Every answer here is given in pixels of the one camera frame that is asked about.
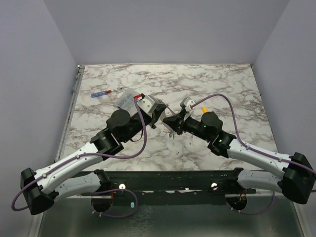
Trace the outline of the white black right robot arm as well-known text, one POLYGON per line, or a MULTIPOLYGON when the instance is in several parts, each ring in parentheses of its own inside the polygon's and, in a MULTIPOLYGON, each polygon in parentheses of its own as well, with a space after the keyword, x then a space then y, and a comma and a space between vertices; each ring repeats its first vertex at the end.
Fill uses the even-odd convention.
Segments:
POLYGON ((163 123, 178 135, 188 132, 206 142, 217 156, 244 161, 265 170, 266 181, 262 189, 281 192, 289 200, 306 204, 316 175, 306 156, 295 152, 293 155, 274 153, 242 141, 222 129, 223 122, 214 112, 206 112, 198 121, 185 111, 165 117, 163 123))

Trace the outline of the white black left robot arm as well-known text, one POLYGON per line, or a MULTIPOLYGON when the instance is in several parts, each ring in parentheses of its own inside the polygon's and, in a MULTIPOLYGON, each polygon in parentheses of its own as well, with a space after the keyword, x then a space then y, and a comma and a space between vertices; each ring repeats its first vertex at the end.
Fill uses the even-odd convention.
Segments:
POLYGON ((19 194, 23 195, 31 215, 45 212, 62 198, 93 192, 103 195, 108 191, 109 182, 104 171, 97 170, 84 176, 79 176, 79 173, 108 158, 131 159, 144 151, 146 126, 155 127, 166 105, 142 99, 136 101, 135 106, 137 112, 132 116, 123 109, 114 111, 106 121, 106 128, 63 160, 38 170, 26 168, 21 172, 19 194), (131 141, 139 132, 144 136, 140 151, 134 155, 118 156, 123 143, 131 141))

